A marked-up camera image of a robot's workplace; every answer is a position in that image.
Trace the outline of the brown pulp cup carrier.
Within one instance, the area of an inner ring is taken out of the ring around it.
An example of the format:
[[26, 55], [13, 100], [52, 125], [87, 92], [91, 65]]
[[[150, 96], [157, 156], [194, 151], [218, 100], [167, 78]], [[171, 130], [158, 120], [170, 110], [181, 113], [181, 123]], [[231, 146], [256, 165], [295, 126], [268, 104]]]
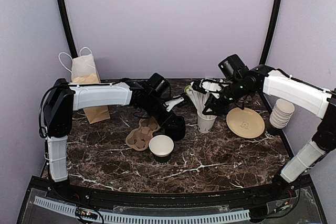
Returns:
[[153, 133], [160, 128], [154, 117], [141, 119], [139, 127], [129, 133], [125, 139], [125, 143], [135, 151], [145, 151], [148, 148], [149, 141], [153, 138]]

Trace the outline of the stack of black lids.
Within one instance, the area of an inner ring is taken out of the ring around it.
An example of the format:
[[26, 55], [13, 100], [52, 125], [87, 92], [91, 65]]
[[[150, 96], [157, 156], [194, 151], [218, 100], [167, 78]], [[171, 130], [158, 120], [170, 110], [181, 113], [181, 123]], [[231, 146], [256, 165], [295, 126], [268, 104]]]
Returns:
[[183, 139], [186, 132], [185, 120], [182, 116], [177, 116], [173, 122], [164, 126], [164, 134], [170, 137], [173, 141]]

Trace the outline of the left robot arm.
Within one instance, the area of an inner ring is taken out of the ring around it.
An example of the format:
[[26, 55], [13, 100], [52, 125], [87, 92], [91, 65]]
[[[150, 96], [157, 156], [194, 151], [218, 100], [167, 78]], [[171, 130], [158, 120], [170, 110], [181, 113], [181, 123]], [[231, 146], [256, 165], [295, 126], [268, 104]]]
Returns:
[[74, 197], [74, 189], [64, 181], [68, 179], [66, 143], [72, 129], [73, 111], [106, 105], [130, 105], [153, 116], [167, 136], [179, 141], [185, 136], [185, 121], [172, 109], [183, 103], [185, 96], [164, 98], [163, 93], [170, 87], [170, 83], [158, 73], [145, 81], [123, 78], [97, 84], [76, 84], [64, 78], [58, 79], [44, 94], [38, 118], [39, 135], [46, 141], [49, 177], [56, 182], [54, 193], [63, 201]]

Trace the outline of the stack of paper cups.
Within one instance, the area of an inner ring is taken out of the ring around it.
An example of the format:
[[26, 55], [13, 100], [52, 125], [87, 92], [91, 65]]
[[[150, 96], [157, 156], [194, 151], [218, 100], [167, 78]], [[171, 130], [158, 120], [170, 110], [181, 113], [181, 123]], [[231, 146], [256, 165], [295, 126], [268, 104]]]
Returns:
[[266, 123], [266, 135], [275, 138], [280, 131], [287, 126], [295, 111], [293, 103], [284, 99], [278, 99], [273, 107], [272, 113]]

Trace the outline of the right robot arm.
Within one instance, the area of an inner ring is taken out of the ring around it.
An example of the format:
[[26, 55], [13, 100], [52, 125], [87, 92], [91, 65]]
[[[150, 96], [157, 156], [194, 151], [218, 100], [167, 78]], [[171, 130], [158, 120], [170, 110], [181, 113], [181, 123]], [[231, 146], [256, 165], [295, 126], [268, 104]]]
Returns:
[[203, 79], [197, 88], [209, 93], [204, 115], [224, 115], [230, 104], [257, 91], [278, 100], [269, 122], [282, 129], [297, 105], [322, 121], [312, 139], [280, 170], [268, 188], [273, 200], [280, 199], [304, 171], [314, 166], [335, 149], [335, 91], [316, 87], [286, 74], [281, 69], [258, 65], [249, 69], [238, 55], [231, 55], [219, 63], [224, 80]]

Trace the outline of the black paper coffee cup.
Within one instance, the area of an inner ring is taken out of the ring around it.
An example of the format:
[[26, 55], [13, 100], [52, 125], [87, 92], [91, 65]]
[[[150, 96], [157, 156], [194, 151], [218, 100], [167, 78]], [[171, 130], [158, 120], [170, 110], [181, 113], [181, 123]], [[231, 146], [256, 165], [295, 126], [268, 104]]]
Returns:
[[171, 159], [174, 142], [166, 135], [157, 135], [149, 141], [149, 149], [155, 161], [165, 164]]

